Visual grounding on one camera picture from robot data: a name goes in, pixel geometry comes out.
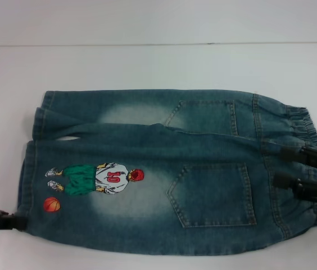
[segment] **red hair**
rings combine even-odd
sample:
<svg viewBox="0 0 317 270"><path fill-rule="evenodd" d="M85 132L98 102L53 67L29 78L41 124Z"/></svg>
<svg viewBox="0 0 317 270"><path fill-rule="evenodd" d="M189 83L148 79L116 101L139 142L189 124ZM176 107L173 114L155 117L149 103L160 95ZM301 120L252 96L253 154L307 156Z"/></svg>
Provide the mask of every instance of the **red hair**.
<svg viewBox="0 0 317 270"><path fill-rule="evenodd" d="M133 181L141 181L143 180L143 177L144 177L143 170L140 170L140 169L132 170L130 175L131 175L130 180L133 180Z"/></svg>

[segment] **white jersey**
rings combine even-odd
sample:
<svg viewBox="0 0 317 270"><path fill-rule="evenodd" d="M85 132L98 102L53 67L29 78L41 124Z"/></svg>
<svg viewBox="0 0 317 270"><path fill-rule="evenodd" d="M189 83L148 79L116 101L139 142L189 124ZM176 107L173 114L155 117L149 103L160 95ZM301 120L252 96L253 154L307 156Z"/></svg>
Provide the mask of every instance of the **white jersey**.
<svg viewBox="0 0 317 270"><path fill-rule="evenodd" d="M103 187L106 194L118 193L129 183L128 175L125 166L109 163L105 168L96 170L96 188Z"/></svg>

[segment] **elastic waistband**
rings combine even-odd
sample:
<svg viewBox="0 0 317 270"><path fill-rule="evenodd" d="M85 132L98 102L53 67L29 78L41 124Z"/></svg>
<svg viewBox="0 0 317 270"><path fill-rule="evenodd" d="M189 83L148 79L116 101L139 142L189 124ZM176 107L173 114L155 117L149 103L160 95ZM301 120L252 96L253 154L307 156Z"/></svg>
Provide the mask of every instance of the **elastic waistband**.
<svg viewBox="0 0 317 270"><path fill-rule="evenodd" d="M286 112L297 138L305 141L307 146L317 147L317 130L309 111L304 107L286 106Z"/></svg>

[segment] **jeans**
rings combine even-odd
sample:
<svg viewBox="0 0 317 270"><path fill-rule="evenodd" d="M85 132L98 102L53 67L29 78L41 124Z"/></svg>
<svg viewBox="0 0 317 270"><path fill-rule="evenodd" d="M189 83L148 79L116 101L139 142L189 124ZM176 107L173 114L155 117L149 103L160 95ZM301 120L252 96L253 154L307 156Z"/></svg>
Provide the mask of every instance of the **jeans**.
<svg viewBox="0 0 317 270"><path fill-rule="evenodd" d="M60 140L65 136L77 139ZM273 187L278 158L317 149L308 111L222 90L47 92L16 215L51 241L138 254L226 255L317 226L317 203Z"/></svg>

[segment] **sneaker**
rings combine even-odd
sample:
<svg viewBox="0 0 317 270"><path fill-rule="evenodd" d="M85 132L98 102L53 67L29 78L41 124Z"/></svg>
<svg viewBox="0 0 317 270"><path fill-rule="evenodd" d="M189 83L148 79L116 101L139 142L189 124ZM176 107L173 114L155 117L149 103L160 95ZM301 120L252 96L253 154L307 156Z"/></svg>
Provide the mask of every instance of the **sneaker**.
<svg viewBox="0 0 317 270"><path fill-rule="evenodd" d="M56 168L52 168L51 170L49 170L45 176L48 177L48 176L54 176L55 174L57 173L57 169Z"/></svg>
<svg viewBox="0 0 317 270"><path fill-rule="evenodd" d="M63 191L64 190L64 187L55 181L49 181L49 182L47 182L47 185L56 191Z"/></svg>

